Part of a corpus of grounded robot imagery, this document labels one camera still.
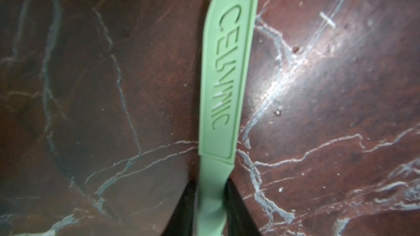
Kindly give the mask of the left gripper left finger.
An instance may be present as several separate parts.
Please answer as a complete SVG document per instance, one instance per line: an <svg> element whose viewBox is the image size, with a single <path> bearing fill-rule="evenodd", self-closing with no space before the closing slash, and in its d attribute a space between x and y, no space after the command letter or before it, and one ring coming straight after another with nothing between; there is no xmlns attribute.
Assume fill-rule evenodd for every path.
<svg viewBox="0 0 420 236"><path fill-rule="evenodd" d="M162 236L192 236L194 228L196 182L190 180Z"/></svg>

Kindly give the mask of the green knife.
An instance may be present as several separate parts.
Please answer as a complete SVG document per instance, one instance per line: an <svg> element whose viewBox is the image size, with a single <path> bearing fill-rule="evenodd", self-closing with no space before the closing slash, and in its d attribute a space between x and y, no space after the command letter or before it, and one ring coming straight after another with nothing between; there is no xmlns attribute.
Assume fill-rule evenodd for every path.
<svg viewBox="0 0 420 236"><path fill-rule="evenodd" d="M211 0L202 40L199 236L226 224L224 189L235 167L237 139L258 0Z"/></svg>

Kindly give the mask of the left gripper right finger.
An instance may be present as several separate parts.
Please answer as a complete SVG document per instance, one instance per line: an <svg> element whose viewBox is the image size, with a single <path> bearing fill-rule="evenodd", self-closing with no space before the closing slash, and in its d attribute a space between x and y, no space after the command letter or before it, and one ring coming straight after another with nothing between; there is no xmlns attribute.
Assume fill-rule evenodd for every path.
<svg viewBox="0 0 420 236"><path fill-rule="evenodd" d="M226 182L224 205L227 214L228 236L261 236L232 179L228 179Z"/></svg>

